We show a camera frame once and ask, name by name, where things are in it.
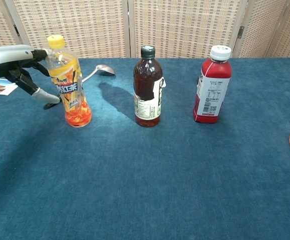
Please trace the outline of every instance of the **red bottle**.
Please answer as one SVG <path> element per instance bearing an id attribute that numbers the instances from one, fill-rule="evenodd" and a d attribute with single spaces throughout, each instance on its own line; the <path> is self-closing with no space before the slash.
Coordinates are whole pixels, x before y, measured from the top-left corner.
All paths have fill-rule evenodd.
<path id="1" fill-rule="evenodd" d="M 231 49 L 227 46 L 213 46 L 210 58 L 201 67 L 193 109 L 194 120 L 198 123 L 214 124 L 218 120 L 231 77 L 231 66 L 228 62 L 230 53 Z"/>

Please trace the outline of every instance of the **barcode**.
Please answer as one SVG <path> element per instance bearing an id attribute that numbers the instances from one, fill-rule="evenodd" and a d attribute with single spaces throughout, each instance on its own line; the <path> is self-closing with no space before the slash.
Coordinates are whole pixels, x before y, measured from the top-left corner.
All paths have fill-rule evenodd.
<path id="1" fill-rule="evenodd" d="M 209 107 L 210 107 L 210 102 L 205 102 L 203 112 L 204 112 L 204 113 L 207 113 L 207 112 L 209 111 Z"/>

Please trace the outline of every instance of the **iced tea bottle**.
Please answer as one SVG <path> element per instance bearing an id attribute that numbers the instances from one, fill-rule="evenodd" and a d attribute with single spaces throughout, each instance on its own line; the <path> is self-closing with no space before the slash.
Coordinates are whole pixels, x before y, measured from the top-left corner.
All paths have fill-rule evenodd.
<path id="1" fill-rule="evenodd" d="M 72 127 L 83 127 L 91 121 L 92 112 L 83 90 L 78 58 L 65 49 L 61 35 L 52 35 L 47 39 L 52 49 L 46 58 L 48 72 L 65 107 L 66 121 Z"/>
<path id="2" fill-rule="evenodd" d="M 163 70 L 155 59 L 155 47 L 141 48 L 141 59 L 134 68 L 135 120 L 143 127 L 153 127 L 160 121 Z"/>

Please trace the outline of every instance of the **plastic bottle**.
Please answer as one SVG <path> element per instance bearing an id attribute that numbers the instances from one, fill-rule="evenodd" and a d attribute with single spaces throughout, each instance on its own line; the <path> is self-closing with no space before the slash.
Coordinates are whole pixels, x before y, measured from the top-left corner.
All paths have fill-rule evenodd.
<path id="1" fill-rule="evenodd" d="M 163 70 L 155 59 L 155 47 L 141 47 L 141 59 L 134 68 L 135 120 L 143 127 L 153 127 L 160 121 Z"/>
<path id="2" fill-rule="evenodd" d="M 228 62 L 230 53 L 231 49 L 227 46 L 213 46 L 210 58 L 202 64 L 193 109 L 196 122 L 213 124 L 218 120 L 231 77 L 231 66 Z"/>
<path id="3" fill-rule="evenodd" d="M 65 41 L 61 35 L 47 39 L 52 49 L 46 58 L 48 72 L 65 107 L 66 121 L 70 126 L 83 127 L 91 121 L 92 112 L 83 90 L 79 61 L 64 48 Z"/>

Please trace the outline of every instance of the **orange liquid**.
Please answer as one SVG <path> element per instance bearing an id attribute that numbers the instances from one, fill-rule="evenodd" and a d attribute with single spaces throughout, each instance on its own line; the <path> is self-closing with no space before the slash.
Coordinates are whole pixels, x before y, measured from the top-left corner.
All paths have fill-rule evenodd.
<path id="1" fill-rule="evenodd" d="M 92 112 L 86 101 L 83 101 L 79 108 L 65 113 L 67 123 L 75 128 L 80 128 L 90 123 L 91 117 Z"/>

